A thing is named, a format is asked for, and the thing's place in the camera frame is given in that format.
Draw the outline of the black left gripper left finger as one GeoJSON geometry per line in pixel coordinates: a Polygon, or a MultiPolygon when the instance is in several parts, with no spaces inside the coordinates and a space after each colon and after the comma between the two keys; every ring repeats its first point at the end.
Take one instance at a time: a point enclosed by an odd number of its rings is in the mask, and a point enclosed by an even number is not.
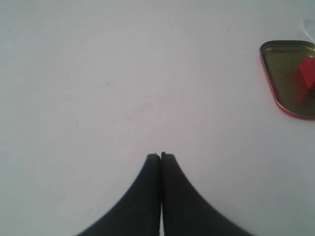
{"type": "Polygon", "coordinates": [[[80,236],[158,236],[160,231],[160,157],[149,154],[122,198],[80,236]]]}

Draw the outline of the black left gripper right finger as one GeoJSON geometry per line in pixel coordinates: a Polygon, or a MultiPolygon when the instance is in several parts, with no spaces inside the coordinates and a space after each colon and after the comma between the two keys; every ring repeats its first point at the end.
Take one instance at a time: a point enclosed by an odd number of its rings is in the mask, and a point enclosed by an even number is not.
{"type": "Polygon", "coordinates": [[[162,217],[166,236],[247,236],[196,191],[172,154],[161,154],[162,217]]]}

